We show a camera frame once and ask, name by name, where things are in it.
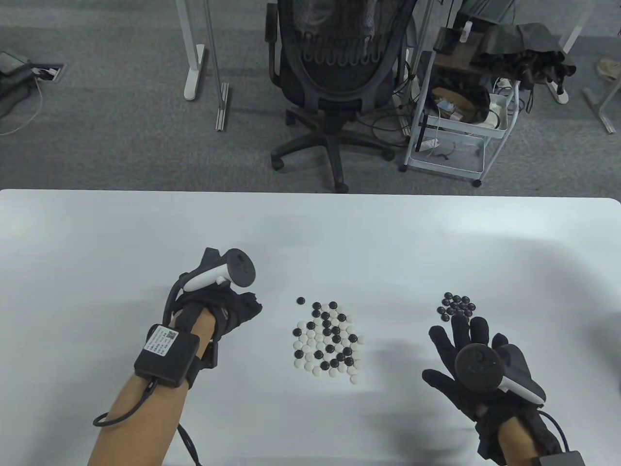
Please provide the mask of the person's left hand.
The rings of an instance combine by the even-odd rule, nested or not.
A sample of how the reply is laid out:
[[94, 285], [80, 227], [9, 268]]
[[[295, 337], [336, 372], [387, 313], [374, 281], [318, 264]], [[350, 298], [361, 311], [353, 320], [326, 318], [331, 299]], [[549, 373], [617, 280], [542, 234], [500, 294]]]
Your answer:
[[182, 273], [169, 291], [164, 307], [163, 323], [169, 324], [173, 315], [189, 304], [207, 308], [216, 319], [213, 340], [218, 341], [242, 323], [262, 311], [262, 305], [251, 292], [237, 293], [231, 286], [248, 288], [257, 277], [250, 257], [240, 249], [221, 254], [217, 249], [205, 249], [199, 266]]

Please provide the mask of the person's right hand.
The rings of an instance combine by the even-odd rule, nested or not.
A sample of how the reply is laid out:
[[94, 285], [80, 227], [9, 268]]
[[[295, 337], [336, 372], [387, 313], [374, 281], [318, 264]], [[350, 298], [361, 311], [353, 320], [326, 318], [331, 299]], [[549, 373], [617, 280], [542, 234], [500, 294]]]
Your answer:
[[497, 333], [490, 338], [488, 322], [479, 316], [453, 315], [452, 333], [450, 339], [442, 326], [430, 328], [429, 337], [449, 374], [426, 369], [422, 379], [475, 423], [479, 455], [500, 466], [530, 466], [534, 458], [561, 453], [561, 444], [534, 404], [500, 390], [476, 393], [457, 378], [455, 360], [462, 348], [477, 343], [496, 349], [508, 343], [506, 336]]

